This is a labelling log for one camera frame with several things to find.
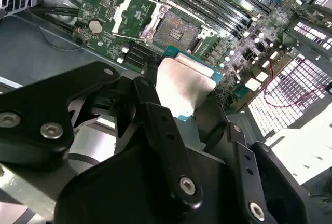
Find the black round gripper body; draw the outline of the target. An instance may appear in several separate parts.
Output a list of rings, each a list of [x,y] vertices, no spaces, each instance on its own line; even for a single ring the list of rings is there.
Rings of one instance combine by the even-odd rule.
[[[137,145],[73,178],[54,211],[55,223],[269,223],[263,200],[239,204],[227,165],[188,149],[203,190],[202,205],[184,213],[168,194],[151,149]]]

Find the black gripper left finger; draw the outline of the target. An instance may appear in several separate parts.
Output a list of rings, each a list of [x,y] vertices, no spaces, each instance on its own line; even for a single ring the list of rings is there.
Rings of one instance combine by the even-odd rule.
[[[147,145],[160,164],[170,199],[183,210],[203,202],[189,156],[168,108],[143,77],[128,79],[93,62],[1,96],[1,161],[34,170],[60,167],[74,128],[97,114],[115,115],[127,151]]]

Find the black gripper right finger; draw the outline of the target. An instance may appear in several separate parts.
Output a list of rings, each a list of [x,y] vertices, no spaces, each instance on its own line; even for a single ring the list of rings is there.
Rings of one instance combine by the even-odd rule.
[[[262,142],[248,145],[209,93],[196,110],[205,152],[222,159],[235,189],[244,223],[309,223],[302,188],[275,153]]]

